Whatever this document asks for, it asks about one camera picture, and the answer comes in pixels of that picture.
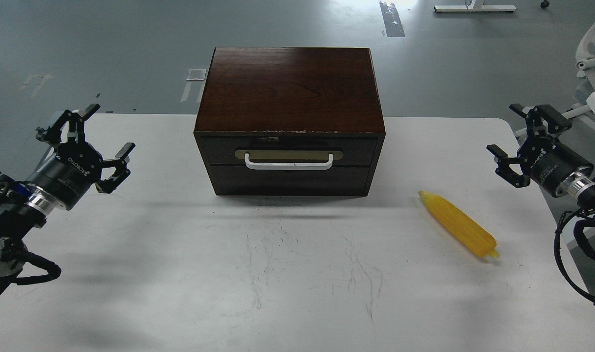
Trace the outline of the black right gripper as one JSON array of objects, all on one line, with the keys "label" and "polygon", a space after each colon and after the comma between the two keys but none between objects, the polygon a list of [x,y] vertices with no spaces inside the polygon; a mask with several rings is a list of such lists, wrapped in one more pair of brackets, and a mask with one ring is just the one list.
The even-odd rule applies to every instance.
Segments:
[{"label": "black right gripper", "polygon": [[[580,154],[557,142],[559,136],[572,128],[572,122],[550,105],[536,105],[529,109],[519,103],[512,103],[509,109],[522,117],[526,123],[523,130],[515,132],[521,146],[521,156],[509,157],[498,145],[488,145],[498,167],[495,174],[517,189],[528,187],[530,179],[538,183],[553,198],[566,194],[563,182],[575,172],[590,176],[593,164]],[[511,166],[519,165],[521,173]]]}]

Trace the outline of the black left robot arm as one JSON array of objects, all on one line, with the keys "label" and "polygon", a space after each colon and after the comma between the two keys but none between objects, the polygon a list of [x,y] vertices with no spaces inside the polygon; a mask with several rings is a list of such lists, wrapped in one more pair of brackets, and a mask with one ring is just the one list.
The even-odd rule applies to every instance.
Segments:
[{"label": "black left robot arm", "polygon": [[47,143],[44,154],[26,180],[0,172],[0,295],[11,285],[38,285],[58,279],[61,269],[30,252],[24,237],[45,225],[54,209],[71,210],[90,187],[112,193],[130,174],[129,155],[135,145],[125,143],[112,159],[105,159],[87,142],[85,122],[100,105],[84,110],[62,110],[36,139]]}]

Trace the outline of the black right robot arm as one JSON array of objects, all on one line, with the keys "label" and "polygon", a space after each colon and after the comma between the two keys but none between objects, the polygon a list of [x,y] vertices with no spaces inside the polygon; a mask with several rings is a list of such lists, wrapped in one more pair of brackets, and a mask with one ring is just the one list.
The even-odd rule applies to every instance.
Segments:
[{"label": "black right robot arm", "polygon": [[524,119],[525,140],[513,157],[497,145],[486,147],[498,165],[495,173],[518,189],[534,181],[553,198],[572,196],[580,209],[595,214],[593,164],[559,140],[572,122],[550,105],[525,111],[512,103],[509,109]]}]

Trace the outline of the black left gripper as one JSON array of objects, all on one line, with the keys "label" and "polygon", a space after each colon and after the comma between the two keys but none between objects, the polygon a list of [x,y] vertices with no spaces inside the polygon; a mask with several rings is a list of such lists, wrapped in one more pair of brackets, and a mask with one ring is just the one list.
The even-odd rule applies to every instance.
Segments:
[{"label": "black left gripper", "polygon": [[[94,183],[98,193],[111,194],[131,174],[129,154],[136,147],[135,143],[125,143],[114,158],[107,160],[86,143],[85,122],[100,108],[94,103],[84,110],[59,111],[49,125],[36,128],[38,141],[58,147],[26,182],[54,196],[66,210],[71,210]],[[63,143],[61,135],[66,125],[67,143]],[[102,169],[114,169],[114,172],[100,179]]]}]

